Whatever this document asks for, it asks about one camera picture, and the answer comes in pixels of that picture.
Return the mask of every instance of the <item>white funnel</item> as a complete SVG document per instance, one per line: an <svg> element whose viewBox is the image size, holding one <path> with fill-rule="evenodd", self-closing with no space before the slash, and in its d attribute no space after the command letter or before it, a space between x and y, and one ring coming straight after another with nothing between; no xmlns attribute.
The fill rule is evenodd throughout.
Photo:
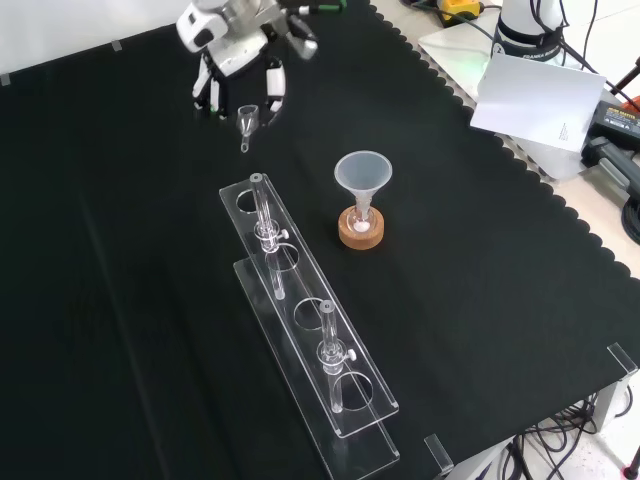
<svg viewBox="0 0 640 480"><path fill-rule="evenodd" d="M371 199L389 181L392 173L391 162L376 152L353 152L338 162L336 181L356 197L356 208L347 218L353 231L364 233L373 227L374 217L369 210Z"/></svg>

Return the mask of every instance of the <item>white wall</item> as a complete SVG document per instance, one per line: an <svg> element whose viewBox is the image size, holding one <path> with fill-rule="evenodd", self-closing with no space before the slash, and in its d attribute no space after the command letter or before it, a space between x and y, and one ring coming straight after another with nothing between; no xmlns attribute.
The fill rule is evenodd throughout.
<svg viewBox="0 0 640 480"><path fill-rule="evenodd" d="M175 23L189 0L0 0L0 74Z"/></svg>

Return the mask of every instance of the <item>robotic arm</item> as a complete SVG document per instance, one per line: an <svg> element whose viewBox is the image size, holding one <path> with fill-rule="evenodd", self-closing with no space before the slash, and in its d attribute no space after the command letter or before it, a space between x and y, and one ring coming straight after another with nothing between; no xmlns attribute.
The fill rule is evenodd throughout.
<svg viewBox="0 0 640 480"><path fill-rule="evenodd" d="M541 62L551 60L562 50L564 26L560 0L504 0L493 53Z"/></svg>
<svg viewBox="0 0 640 480"><path fill-rule="evenodd" d="M229 115L229 79L261 56L267 77L262 123L269 124L282 108L285 72L282 62L268 55L271 41L284 37L305 60L318 49L311 29L277 0L194 0L176 26L187 49L201 54L194 105L220 118Z"/></svg>

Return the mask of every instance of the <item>yellow device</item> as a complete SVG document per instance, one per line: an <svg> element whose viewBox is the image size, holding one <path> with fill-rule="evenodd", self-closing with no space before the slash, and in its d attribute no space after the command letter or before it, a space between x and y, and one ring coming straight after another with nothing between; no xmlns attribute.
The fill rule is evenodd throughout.
<svg viewBox="0 0 640 480"><path fill-rule="evenodd" d="M467 20L475 20L478 18L480 13L482 13L482 5L479 0L437 0L434 3L435 7L460 15ZM444 27L451 27L460 23L460 21L456 20L451 15L446 15L440 12L436 13Z"/></svg>

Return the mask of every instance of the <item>white paper sheet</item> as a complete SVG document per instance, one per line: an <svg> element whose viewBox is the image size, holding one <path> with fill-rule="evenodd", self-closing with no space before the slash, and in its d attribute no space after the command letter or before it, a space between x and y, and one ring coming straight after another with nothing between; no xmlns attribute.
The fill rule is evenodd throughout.
<svg viewBox="0 0 640 480"><path fill-rule="evenodd" d="M588 72L494 55L478 85L471 126L579 152L604 82Z"/></svg>

